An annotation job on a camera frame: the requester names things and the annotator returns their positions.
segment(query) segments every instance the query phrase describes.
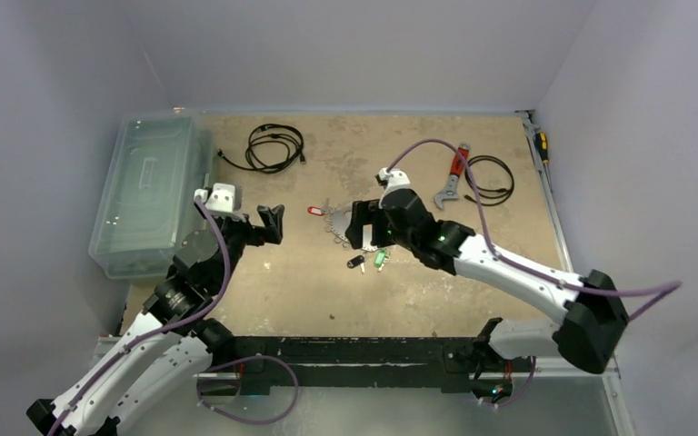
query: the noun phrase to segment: circular saw blade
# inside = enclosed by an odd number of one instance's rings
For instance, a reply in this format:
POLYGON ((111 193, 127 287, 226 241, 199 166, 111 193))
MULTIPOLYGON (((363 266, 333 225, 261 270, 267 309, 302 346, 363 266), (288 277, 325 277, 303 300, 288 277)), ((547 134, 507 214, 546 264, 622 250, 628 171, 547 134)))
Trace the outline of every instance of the circular saw blade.
MULTIPOLYGON (((328 215, 330 217, 329 225, 330 231, 340 240, 345 243, 349 243, 346 239, 345 233, 346 229, 349 228, 349 222, 352 221, 352 206, 337 208, 330 212, 328 215)), ((371 245, 373 240, 373 232, 369 226, 363 228, 363 250, 366 252, 375 252, 378 247, 371 245)))

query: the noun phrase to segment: black cable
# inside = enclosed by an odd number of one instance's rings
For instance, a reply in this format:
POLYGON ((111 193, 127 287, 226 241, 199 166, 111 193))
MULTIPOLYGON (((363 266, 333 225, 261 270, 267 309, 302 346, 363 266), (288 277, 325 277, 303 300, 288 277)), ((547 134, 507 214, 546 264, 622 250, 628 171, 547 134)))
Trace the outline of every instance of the black cable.
MULTIPOLYGON (((499 188, 499 189, 488 189, 488 188, 483 188, 480 185, 477 185, 477 189, 480 191, 480 198, 483 200, 494 200, 492 203, 483 203, 481 204, 483 206, 498 206, 499 204, 502 204, 509 200, 509 198, 513 195, 513 192, 515 191, 515 178, 513 176, 512 170, 510 170, 510 167, 507 166, 504 161, 499 159, 498 157, 494 156, 489 156, 487 154, 481 154, 479 156, 474 156, 471 157, 467 161, 467 165, 472 166, 473 164, 477 164, 478 162, 491 162, 494 164, 499 165, 503 170, 507 172, 507 175, 510 176, 510 187, 509 188, 499 188)), ((473 181, 469 178, 469 176, 466 177, 467 183, 469 183, 470 187, 474 187, 473 181)), ((465 199, 469 200, 472 203, 477 203, 474 198, 472 198, 470 195, 465 195, 465 199)))
POLYGON ((218 155, 234 168, 264 174, 279 173, 295 162, 295 159, 301 161, 301 164, 306 163, 306 157, 304 156, 304 136, 295 127, 285 124, 261 124, 255 127, 250 133, 250 136, 247 137, 247 148, 244 150, 244 159, 247 161, 248 167, 231 162, 221 149, 218 149, 218 155), (284 130, 287 133, 266 133, 270 130, 284 130), (284 148, 287 149, 287 157, 280 163, 263 163, 261 159, 255 155, 255 147, 264 144, 283 145, 284 148))

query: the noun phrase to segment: red wrench handle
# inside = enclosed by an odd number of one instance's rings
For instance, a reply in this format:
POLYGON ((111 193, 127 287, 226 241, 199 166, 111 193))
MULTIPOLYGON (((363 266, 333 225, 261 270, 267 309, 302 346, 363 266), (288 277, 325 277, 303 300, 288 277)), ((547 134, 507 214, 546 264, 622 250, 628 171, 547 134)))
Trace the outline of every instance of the red wrench handle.
MULTIPOLYGON (((469 145, 459 145, 459 154, 464 157, 464 162, 466 162, 467 156, 469 156, 469 145)), ((464 162, 459 159, 459 156, 454 156, 454 161, 451 163, 451 175, 462 175, 464 171, 464 162)))

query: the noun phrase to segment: black and yellow screwdriver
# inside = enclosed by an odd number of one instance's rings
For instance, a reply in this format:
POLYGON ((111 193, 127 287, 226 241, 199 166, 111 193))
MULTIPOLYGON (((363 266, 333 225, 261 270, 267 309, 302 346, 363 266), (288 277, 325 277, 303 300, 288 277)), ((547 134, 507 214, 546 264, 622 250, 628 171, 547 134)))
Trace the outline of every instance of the black and yellow screwdriver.
POLYGON ((550 168, 547 166, 550 163, 550 155, 547 150, 547 135, 544 132, 539 132, 533 137, 533 146, 536 147, 536 152, 539 158, 542 159, 542 167, 544 175, 547 178, 547 185, 550 186, 550 191, 553 189, 553 184, 550 182, 550 168))

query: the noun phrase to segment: plywood board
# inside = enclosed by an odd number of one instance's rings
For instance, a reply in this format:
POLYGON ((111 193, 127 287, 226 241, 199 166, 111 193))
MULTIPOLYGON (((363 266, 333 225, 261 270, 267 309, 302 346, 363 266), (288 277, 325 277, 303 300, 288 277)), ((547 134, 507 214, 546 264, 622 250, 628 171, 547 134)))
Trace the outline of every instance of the plywood board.
MULTIPOLYGON (((412 115, 208 115, 216 145, 234 162, 244 163, 250 132, 259 124, 291 124, 305 137, 305 164, 266 175, 219 163, 219 181, 244 187, 243 212, 255 216, 258 204, 285 205, 282 245, 248 247, 229 291, 212 316, 235 334, 314 336, 475 336, 494 316, 532 319, 541 313, 491 286, 422 266, 396 247, 381 272, 370 263, 362 275, 346 261, 358 252, 334 243, 322 218, 306 213, 326 198, 333 205, 378 198, 374 175, 408 145, 435 137, 467 142, 471 155, 504 160, 515 177, 515 192, 505 204, 486 209, 494 242, 539 263, 560 267, 553 227, 520 119, 489 116, 412 115)), ((261 147, 266 162, 284 157, 276 145, 261 147)), ((477 208, 466 200, 438 211, 432 201, 447 179, 452 152, 427 144, 399 165, 435 218, 480 229, 477 208)), ((508 184, 490 163, 474 167, 478 183, 508 184)), ((468 193, 462 178, 459 193, 468 193)), ((125 327, 153 290, 134 286, 125 327)))

